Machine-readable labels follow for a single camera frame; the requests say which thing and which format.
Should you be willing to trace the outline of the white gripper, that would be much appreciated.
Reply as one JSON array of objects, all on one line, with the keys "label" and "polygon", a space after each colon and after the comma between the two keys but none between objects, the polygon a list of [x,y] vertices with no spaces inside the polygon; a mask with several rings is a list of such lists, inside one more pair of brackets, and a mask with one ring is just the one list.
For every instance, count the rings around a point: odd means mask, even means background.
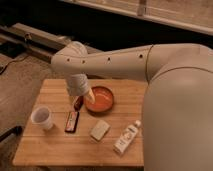
[{"label": "white gripper", "polygon": [[83,96],[90,102],[95,101],[95,96],[85,74],[75,74],[66,78],[67,90],[70,95]]}]

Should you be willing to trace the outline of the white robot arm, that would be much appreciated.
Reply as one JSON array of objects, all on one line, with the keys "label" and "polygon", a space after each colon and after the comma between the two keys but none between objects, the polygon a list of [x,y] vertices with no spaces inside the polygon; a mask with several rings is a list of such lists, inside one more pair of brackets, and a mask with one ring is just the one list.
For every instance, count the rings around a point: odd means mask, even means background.
[{"label": "white robot arm", "polygon": [[83,55],[68,45],[51,65],[67,77],[146,81],[145,171],[213,171],[213,49],[160,44]]}]

